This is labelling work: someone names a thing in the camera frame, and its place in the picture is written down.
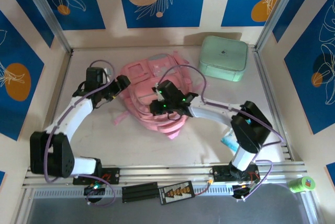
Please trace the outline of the black ribbed block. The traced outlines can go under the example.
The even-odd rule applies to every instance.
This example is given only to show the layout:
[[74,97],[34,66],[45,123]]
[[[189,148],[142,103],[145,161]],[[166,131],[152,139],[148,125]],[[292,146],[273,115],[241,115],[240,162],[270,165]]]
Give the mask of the black ribbed block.
[[157,182],[126,186],[122,188],[123,203],[154,199],[158,198],[159,196]]

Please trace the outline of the aluminium front rail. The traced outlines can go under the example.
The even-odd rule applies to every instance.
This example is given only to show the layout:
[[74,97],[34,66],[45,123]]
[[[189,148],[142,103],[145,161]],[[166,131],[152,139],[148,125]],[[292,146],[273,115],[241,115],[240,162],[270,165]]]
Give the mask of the aluminium front rail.
[[[191,164],[191,165],[144,165],[121,166],[112,165],[107,168],[120,168],[120,179],[117,186],[132,186],[157,182],[159,186],[175,184],[184,181],[192,181],[194,185],[204,185],[213,179],[212,167],[221,163]],[[267,173],[266,183],[284,183],[290,180],[307,176],[307,168],[304,162],[285,161],[270,164],[269,161],[257,162],[258,174],[263,178]],[[22,188],[49,188],[49,187],[74,187],[72,178],[63,178],[52,184],[44,180],[43,175],[33,174],[27,170]]]

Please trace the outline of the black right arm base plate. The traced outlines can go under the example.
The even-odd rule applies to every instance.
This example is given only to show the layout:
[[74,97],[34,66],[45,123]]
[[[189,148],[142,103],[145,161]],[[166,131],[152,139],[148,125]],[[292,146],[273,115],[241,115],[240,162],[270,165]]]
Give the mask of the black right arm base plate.
[[248,182],[260,180],[257,173],[258,166],[250,164],[245,171],[241,171],[231,164],[215,165],[212,167],[214,182]]

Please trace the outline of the aluminium frame post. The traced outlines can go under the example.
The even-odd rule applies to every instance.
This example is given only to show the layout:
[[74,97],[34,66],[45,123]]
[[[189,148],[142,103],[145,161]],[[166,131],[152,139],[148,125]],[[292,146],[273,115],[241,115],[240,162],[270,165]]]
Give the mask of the aluminium frame post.
[[289,0],[277,0],[268,20],[266,21],[261,34],[254,45],[255,52],[259,53],[271,35],[273,28],[277,24]]
[[44,18],[45,22],[47,23],[47,25],[49,26],[49,28],[51,29],[52,33],[55,35],[55,37],[58,39],[59,43],[61,44],[61,46],[64,48],[64,50],[66,51],[66,53],[68,53],[69,55],[72,54],[72,48],[70,47],[64,33],[63,30],[55,16],[55,14],[53,13],[49,3],[47,2],[47,0],[33,0],[34,4],[36,5],[36,7],[38,8],[40,14],[42,15],[42,17]]

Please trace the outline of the blue yellow tissue pack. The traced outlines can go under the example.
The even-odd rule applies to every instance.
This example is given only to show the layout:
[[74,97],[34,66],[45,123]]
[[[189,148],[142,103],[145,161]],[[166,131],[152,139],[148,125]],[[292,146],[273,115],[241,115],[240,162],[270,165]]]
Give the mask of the blue yellow tissue pack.
[[232,128],[226,129],[224,131],[224,136],[221,139],[221,142],[227,146],[233,153],[236,153],[239,144],[237,143],[237,138],[235,132]]

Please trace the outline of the mint green zip case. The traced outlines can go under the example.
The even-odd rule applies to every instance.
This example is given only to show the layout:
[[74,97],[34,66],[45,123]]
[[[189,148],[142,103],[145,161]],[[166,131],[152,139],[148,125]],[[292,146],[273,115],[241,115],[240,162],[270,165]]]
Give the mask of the mint green zip case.
[[243,41],[207,36],[202,43],[198,69],[205,76],[238,82],[247,67],[248,51]]

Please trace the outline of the pink school backpack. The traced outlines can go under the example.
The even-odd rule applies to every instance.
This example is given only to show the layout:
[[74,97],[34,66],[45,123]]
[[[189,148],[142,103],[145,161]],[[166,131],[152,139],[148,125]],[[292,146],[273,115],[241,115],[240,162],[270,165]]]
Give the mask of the pink school backpack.
[[189,62],[174,51],[172,54],[157,54],[131,62],[120,71],[121,75],[125,75],[130,80],[130,85],[120,94],[126,109],[145,128],[158,131],[169,139],[178,136],[186,123],[187,116],[179,116],[177,113],[153,116],[149,105],[157,99],[157,95],[152,90],[155,84],[169,68],[181,64],[189,64]]

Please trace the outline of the black power distribution board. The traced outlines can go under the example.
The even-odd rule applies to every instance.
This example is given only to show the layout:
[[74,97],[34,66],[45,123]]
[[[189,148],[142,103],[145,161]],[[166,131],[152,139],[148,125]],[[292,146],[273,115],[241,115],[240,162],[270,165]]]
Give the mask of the black power distribution board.
[[161,205],[167,205],[195,197],[191,181],[160,187],[159,195]]

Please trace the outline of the small black controller board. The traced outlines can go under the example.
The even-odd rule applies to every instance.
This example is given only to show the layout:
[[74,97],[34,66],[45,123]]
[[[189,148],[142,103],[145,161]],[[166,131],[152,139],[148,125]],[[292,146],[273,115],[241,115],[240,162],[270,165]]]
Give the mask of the small black controller board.
[[84,188],[84,196],[103,196],[105,187],[100,183],[93,183]]
[[235,185],[233,188],[233,198],[235,199],[242,199],[246,198],[249,194],[251,194],[254,189],[251,189],[249,187],[249,184],[247,185]]

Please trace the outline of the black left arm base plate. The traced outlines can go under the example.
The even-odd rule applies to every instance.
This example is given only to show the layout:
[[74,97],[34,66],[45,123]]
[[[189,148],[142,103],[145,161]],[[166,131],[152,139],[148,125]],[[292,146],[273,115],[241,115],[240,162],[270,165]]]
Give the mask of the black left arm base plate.
[[[112,185],[119,184],[120,168],[118,167],[103,168],[101,178]],[[93,178],[78,177],[78,178],[73,179],[74,185],[91,185],[95,183],[102,184],[101,181],[93,179]]]

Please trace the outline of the aluminium side rail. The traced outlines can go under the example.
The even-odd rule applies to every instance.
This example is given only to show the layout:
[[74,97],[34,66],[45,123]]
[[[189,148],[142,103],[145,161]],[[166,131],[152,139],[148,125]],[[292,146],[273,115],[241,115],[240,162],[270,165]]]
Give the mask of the aluminium side rail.
[[42,132],[48,128],[54,118],[56,108],[60,99],[61,91],[68,72],[71,54],[59,50],[50,55],[47,66],[43,69],[42,80],[39,83],[41,87],[41,99],[45,103],[45,119],[40,130]]
[[273,126],[277,130],[277,132],[284,138],[284,141],[281,144],[283,155],[285,161],[293,161],[294,158],[292,157],[291,150],[289,148],[289,145],[286,140],[286,134],[285,130],[282,124],[282,121],[280,119],[279,110],[277,108],[276,100],[274,97],[274,92],[272,89],[270,78],[267,74],[265,65],[263,64],[262,58],[260,54],[256,51],[255,48],[252,48],[252,54],[254,56],[255,64],[257,67],[257,70],[259,72],[259,76],[262,82],[262,86],[265,92],[265,96],[267,99],[267,103],[270,108],[270,113],[272,116]]

